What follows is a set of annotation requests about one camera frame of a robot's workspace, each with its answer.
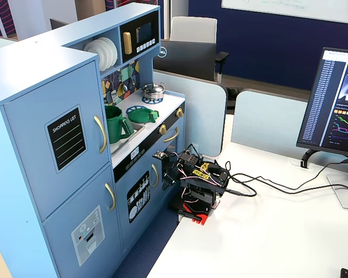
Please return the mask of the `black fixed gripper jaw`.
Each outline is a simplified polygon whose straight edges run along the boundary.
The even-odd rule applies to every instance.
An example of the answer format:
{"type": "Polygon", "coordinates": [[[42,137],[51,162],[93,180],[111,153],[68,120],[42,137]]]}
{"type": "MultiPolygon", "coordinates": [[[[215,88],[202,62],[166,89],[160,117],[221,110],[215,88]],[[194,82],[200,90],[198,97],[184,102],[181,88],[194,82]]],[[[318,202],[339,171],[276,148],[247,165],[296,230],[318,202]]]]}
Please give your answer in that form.
{"type": "Polygon", "coordinates": [[[162,190],[167,190],[172,186],[172,178],[170,177],[172,166],[167,166],[162,169],[162,190]]]}

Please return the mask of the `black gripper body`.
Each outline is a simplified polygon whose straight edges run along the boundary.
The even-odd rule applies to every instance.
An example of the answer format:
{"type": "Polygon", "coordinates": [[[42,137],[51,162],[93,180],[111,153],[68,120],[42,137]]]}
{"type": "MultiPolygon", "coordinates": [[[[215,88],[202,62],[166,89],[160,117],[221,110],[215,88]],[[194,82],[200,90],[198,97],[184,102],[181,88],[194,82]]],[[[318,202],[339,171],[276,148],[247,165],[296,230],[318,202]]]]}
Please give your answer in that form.
{"type": "Polygon", "coordinates": [[[181,159],[181,157],[186,154],[189,154],[189,151],[183,151],[181,153],[175,153],[175,152],[164,152],[164,154],[166,155],[166,158],[164,159],[163,162],[163,168],[167,167],[167,166],[172,166],[171,171],[179,171],[178,165],[182,166],[183,161],[181,159]]]}

